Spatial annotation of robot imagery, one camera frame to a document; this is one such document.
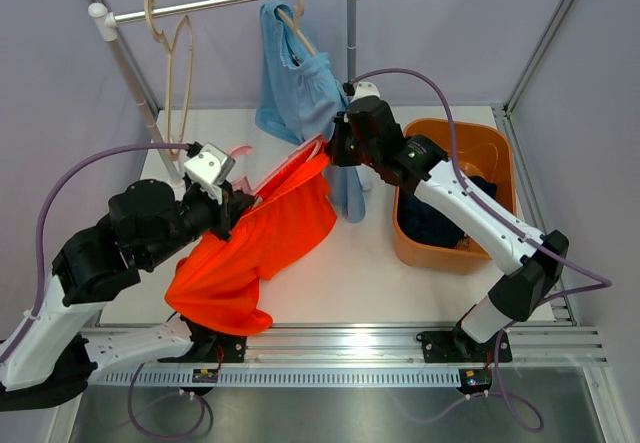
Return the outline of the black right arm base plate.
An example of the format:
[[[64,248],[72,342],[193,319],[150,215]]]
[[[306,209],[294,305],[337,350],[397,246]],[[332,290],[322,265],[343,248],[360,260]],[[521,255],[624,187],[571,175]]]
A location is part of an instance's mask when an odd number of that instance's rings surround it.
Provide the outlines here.
[[[513,361],[506,335],[501,337],[496,349],[497,336],[478,343],[464,333],[453,330],[422,331],[416,335],[425,363],[487,363],[498,358],[499,362]]]

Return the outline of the orange shorts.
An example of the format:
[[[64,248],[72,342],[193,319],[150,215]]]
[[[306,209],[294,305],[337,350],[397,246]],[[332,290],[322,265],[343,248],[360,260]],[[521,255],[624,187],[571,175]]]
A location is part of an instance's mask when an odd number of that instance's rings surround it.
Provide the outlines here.
[[[265,200],[222,241],[205,234],[175,269],[164,299],[174,311],[216,332],[251,336],[273,318],[258,308],[261,283],[304,257],[333,230],[337,215],[318,154],[263,186]]]

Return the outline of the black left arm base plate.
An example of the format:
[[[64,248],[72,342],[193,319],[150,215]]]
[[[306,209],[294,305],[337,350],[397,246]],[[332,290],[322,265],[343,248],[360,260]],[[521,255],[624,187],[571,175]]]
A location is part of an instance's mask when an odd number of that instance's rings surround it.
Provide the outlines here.
[[[219,332],[192,336],[193,345],[179,357],[160,358],[160,363],[243,363],[247,338]]]

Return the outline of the tan wooden hanger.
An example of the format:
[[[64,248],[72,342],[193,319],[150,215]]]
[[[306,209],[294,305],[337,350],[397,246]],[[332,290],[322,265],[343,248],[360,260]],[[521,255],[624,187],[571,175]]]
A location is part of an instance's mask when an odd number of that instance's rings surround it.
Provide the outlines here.
[[[293,7],[292,15],[289,15],[282,8],[277,8],[277,14],[280,20],[292,31],[292,33],[303,44],[311,56],[316,55],[316,49],[305,36],[301,28],[301,18],[305,12],[305,0],[297,0],[297,5]]]

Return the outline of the light blue shorts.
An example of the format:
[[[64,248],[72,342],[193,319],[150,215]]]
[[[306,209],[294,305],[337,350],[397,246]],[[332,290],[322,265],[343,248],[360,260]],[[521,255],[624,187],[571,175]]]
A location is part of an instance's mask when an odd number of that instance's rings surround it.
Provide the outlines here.
[[[329,55],[285,22],[292,17],[293,9],[284,3],[268,2],[260,8],[263,65],[255,123],[298,146],[316,135],[329,140],[334,117],[346,109],[347,99]]]

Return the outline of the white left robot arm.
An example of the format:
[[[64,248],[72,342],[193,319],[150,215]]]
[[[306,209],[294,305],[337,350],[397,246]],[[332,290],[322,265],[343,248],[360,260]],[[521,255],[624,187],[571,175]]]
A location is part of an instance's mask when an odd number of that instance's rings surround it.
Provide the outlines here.
[[[1,367],[4,412],[52,408],[102,375],[146,362],[213,363],[234,336],[179,310],[168,322],[116,336],[88,337],[82,327],[124,290],[170,257],[211,236],[226,242],[253,196],[222,186],[216,201],[198,184],[182,200],[154,179],[140,180],[108,202],[108,213],[71,237],[53,260],[41,310]]]

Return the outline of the pink plastic hanger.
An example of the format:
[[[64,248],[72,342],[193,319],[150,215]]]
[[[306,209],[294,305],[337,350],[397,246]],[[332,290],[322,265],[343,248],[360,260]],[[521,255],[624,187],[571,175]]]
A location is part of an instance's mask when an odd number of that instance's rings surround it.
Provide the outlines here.
[[[325,146],[325,138],[316,135],[295,148],[258,183],[252,185],[247,176],[242,176],[233,181],[231,187],[252,196],[253,208],[256,208],[318,176],[328,164]]]

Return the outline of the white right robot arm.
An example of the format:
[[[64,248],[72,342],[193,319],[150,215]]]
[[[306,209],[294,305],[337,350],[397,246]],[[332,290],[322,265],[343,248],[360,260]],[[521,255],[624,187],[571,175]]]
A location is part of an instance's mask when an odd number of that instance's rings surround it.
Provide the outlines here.
[[[385,183],[439,211],[502,271],[451,331],[420,336],[426,348],[461,361],[482,362],[498,355],[500,331],[528,320],[567,265],[569,241],[564,234],[543,234],[519,220],[461,172],[453,150],[425,135],[405,135],[388,103],[377,96],[354,100],[335,116],[326,152],[332,164],[366,165]]]

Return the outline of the navy blue shorts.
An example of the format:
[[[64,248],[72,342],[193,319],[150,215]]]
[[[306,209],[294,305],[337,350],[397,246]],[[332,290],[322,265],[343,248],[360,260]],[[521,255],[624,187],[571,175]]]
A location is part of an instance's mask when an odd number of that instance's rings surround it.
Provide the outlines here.
[[[396,215],[402,232],[419,244],[455,249],[467,237],[442,213],[403,191],[399,193]]]

